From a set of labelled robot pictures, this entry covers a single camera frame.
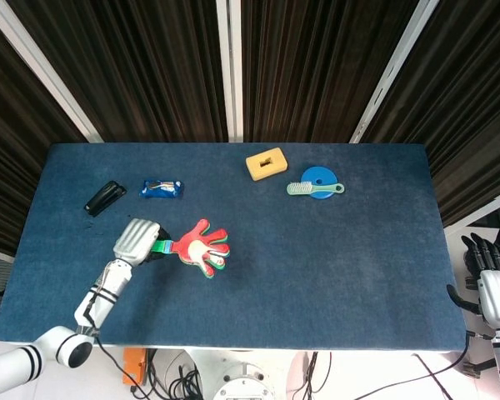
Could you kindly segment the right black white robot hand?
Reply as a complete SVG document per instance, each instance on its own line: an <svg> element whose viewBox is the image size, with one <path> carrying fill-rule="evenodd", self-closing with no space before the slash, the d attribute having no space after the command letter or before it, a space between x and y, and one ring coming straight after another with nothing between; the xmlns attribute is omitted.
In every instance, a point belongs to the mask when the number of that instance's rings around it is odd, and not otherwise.
<svg viewBox="0 0 500 400"><path fill-rule="evenodd" d="M478 301L463 299L451 284L447 285L447 294L456 306L482 317L490 328L500 330L500 245L476 233L461 239L467 247L464 261L471 273L467 285L478 291Z"/></svg>

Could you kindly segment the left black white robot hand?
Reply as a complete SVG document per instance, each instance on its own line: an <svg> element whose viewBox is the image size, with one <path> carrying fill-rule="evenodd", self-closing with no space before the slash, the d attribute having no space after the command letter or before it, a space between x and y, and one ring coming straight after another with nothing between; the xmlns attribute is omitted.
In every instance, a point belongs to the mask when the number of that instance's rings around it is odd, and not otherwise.
<svg viewBox="0 0 500 400"><path fill-rule="evenodd" d="M117 239L113 253L116 259L137 267L161 259L164 253L154 251L159 241L171 240L171 236L157 223L146 219L132 219Z"/></svg>

